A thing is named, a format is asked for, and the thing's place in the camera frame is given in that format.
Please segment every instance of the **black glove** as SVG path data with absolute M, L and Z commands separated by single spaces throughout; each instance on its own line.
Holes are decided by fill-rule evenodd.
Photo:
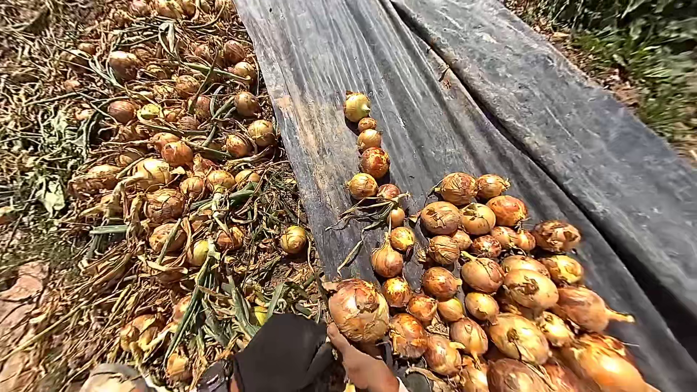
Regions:
M 334 361 L 324 323 L 291 314 L 273 315 L 242 352 L 233 376 L 240 392 L 298 391 Z

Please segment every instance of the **onion bulb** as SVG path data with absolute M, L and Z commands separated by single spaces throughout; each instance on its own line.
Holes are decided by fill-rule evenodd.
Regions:
M 484 293 L 467 293 L 465 307 L 469 314 L 481 321 L 491 321 L 498 315 L 498 302 L 492 296 Z
M 390 319 L 390 339 L 395 354 L 418 358 L 426 351 L 428 336 L 416 317 L 397 313 Z
M 334 292 L 329 298 L 329 313 L 344 336 L 355 342 L 373 343 L 385 335 L 389 307 L 375 285 L 346 279 L 324 286 Z
M 448 236 L 435 236 L 429 241 L 426 255 L 440 265 L 450 265 L 460 258 L 460 247 Z
M 450 271 L 439 266 L 427 269 L 421 277 L 424 293 L 440 300 L 451 299 L 461 285 L 462 280 L 455 278 Z
M 477 197 L 491 199 L 499 196 L 511 186 L 511 183 L 496 174 L 485 174 L 477 179 Z
M 496 215 L 496 222 L 501 226 L 515 226 L 528 217 L 528 207 L 513 196 L 496 196 L 487 202 L 487 206 Z
M 406 311 L 426 326 L 431 325 L 437 310 L 438 301 L 424 294 L 413 295 L 406 306 Z
M 281 249 L 290 255 L 297 255 L 307 245 L 307 233 L 300 226 L 288 226 L 281 234 Z
M 500 313 L 489 327 L 491 341 L 502 353 L 533 365 L 549 358 L 549 343 L 537 325 L 523 316 Z
M 574 226 L 561 220 L 543 220 L 533 228 L 537 245 L 549 252 L 564 253 L 581 242 L 581 233 Z
M 566 255 L 554 255 L 540 259 L 557 285 L 575 285 L 583 279 L 581 263 Z
M 559 300 L 551 309 L 557 316 L 576 323 L 581 328 L 602 332 L 613 321 L 634 322 L 631 315 L 623 315 L 607 308 L 605 301 L 585 287 L 560 287 Z
M 496 215 L 493 211 L 479 203 L 471 203 L 460 210 L 462 227 L 469 234 L 486 234 L 496 225 Z
M 379 147 L 369 147 L 361 154 L 358 166 L 361 172 L 379 179 L 390 170 L 390 156 Z
M 461 206 L 476 196 L 477 181 L 467 173 L 450 173 L 443 178 L 437 191 L 446 202 Z
M 358 173 L 346 183 L 346 187 L 354 199 L 362 200 L 375 196 L 378 191 L 378 182 L 370 174 Z
M 411 299 L 411 288 L 404 278 L 397 276 L 383 283 L 383 296 L 389 306 L 403 308 Z
M 344 116 L 354 123 L 370 115 L 370 99 L 361 93 L 350 93 L 344 101 Z
M 462 219 L 460 211 L 448 202 L 434 202 L 421 210 L 421 223 L 431 234 L 449 236 L 457 231 Z

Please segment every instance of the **onion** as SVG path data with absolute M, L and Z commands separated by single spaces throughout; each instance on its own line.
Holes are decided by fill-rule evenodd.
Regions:
M 549 344 L 532 321 L 512 313 L 500 313 L 489 327 L 491 341 L 502 353 L 533 365 L 549 358 Z
M 566 346 L 576 338 L 576 335 L 564 323 L 564 320 L 553 313 L 542 312 L 536 321 L 544 337 L 554 347 Z
M 344 116 L 354 123 L 370 115 L 370 99 L 361 93 L 349 93 L 344 101 Z
M 150 243 L 150 247 L 156 253 L 162 251 L 164 243 L 167 240 L 167 237 L 169 236 L 171 231 L 174 229 L 175 225 L 175 223 L 165 223 L 163 225 L 157 226 L 153 230 L 153 233 L 150 235 L 148 242 Z M 176 252 L 177 250 L 180 250 L 184 246 L 185 242 L 186 235 L 184 234 L 184 231 L 177 231 L 176 235 L 169 244 L 169 247 L 167 248 L 167 252 Z
M 603 298 L 591 289 L 569 286 L 561 287 L 558 291 L 559 300 L 551 312 L 585 330 L 602 332 L 611 320 L 634 322 L 631 315 L 623 315 L 607 308 Z
M 485 174 L 477 179 L 477 197 L 491 199 L 507 190 L 511 183 L 496 174 Z
M 496 196 L 487 202 L 487 206 L 496 215 L 496 222 L 501 226 L 515 226 L 528 217 L 528 207 L 513 196 Z
M 362 153 L 370 147 L 380 148 L 383 143 L 382 133 L 374 129 L 366 129 L 358 135 L 358 141 L 355 143 L 358 147 L 358 152 Z
M 460 371 L 462 359 L 457 351 L 461 344 L 450 342 L 440 335 L 429 335 L 424 359 L 429 369 L 444 376 L 454 376 Z
M 126 124 L 135 119 L 136 107 L 127 100 L 115 100 L 109 104 L 107 113 L 119 123 Z
M 404 278 L 397 276 L 383 283 L 383 295 L 389 306 L 403 308 L 411 299 L 411 288 Z
M 358 166 L 361 172 L 379 179 L 390 170 L 390 156 L 379 147 L 369 147 L 361 154 Z
M 435 236 L 429 242 L 426 255 L 440 265 L 450 265 L 460 258 L 460 247 L 448 236 Z
M 431 324 L 437 310 L 438 301 L 424 294 L 412 296 L 406 306 L 406 311 L 426 326 Z
M 544 257 L 540 262 L 547 267 L 552 280 L 557 285 L 575 285 L 583 279 L 581 263 L 565 255 Z
M 467 293 L 465 307 L 475 319 L 482 321 L 491 321 L 498 315 L 498 302 L 492 296 L 484 293 Z
M 266 147 L 276 143 L 273 124 L 266 120 L 256 120 L 247 128 L 247 134 L 257 146 Z
M 390 338 L 395 354 L 418 358 L 427 348 L 426 330 L 419 320 L 406 313 L 397 313 L 390 319 Z
M 496 225 L 496 215 L 493 211 L 479 203 L 472 203 L 460 210 L 462 227 L 469 234 L 486 234 Z
M 477 194 L 476 180 L 467 173 L 450 173 L 443 178 L 441 186 L 436 189 L 446 202 L 456 206 L 467 204 Z
M 373 271 L 383 278 L 393 278 L 399 275 L 404 267 L 404 259 L 399 252 L 392 249 L 387 236 L 385 236 L 383 245 L 373 250 L 370 262 L 373 265 Z
M 581 233 L 574 226 L 561 220 L 543 220 L 533 228 L 533 236 L 540 248 L 549 252 L 564 253 L 581 242 Z
M 443 267 L 429 268 L 421 277 L 421 286 L 424 293 L 437 299 L 451 299 L 457 288 L 462 286 L 462 280 L 455 278 L 450 271 Z
M 281 234 L 281 249 L 290 255 L 297 255 L 307 245 L 307 233 L 300 226 L 288 226 Z
M 388 304 L 377 288 L 361 279 L 325 284 L 336 291 L 329 298 L 329 313 L 339 331 L 356 342 L 373 343 L 388 329 Z
M 486 257 L 472 257 L 460 269 L 462 280 L 473 289 L 487 294 L 494 293 L 503 284 L 503 269 Z
M 457 231 L 462 216 L 455 205 L 434 202 L 421 210 L 421 222 L 431 234 L 449 236 Z
M 261 110 L 256 96 L 249 91 L 241 91 L 235 96 L 235 108 L 244 117 L 256 116 Z
M 361 200 L 375 196 L 378 191 L 378 182 L 370 174 L 358 173 L 346 183 L 346 187 L 354 199 Z
M 470 252 L 477 256 L 498 257 L 501 254 L 501 244 L 493 236 L 480 236 L 472 240 Z
M 408 227 L 397 227 L 390 233 L 390 245 L 399 252 L 409 252 L 415 242 L 416 236 Z
M 457 298 L 446 299 L 438 302 L 438 314 L 445 322 L 455 322 L 465 317 L 465 308 Z

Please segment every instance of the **onion skin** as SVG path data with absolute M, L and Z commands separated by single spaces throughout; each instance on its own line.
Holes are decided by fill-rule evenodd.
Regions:
M 397 313 L 390 319 L 390 338 L 395 354 L 406 358 L 418 358 L 426 352 L 428 335 L 416 317 Z

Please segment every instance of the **black plastic sheet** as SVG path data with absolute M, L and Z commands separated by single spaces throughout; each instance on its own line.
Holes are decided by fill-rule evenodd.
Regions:
M 344 183 L 358 153 L 342 103 L 362 91 L 392 160 L 385 180 L 413 194 L 409 211 L 448 172 L 510 178 L 533 221 L 581 230 L 575 257 L 610 307 L 637 318 L 609 332 L 636 345 L 647 381 L 664 392 L 697 384 L 673 335 L 688 331 L 676 320 L 697 325 L 697 175 L 543 38 L 493 0 L 236 3 L 329 276 L 363 226 L 325 231 L 351 205 Z M 367 236 L 342 276 L 374 279 L 369 249 L 381 238 Z M 405 267 L 415 287 L 421 270 Z

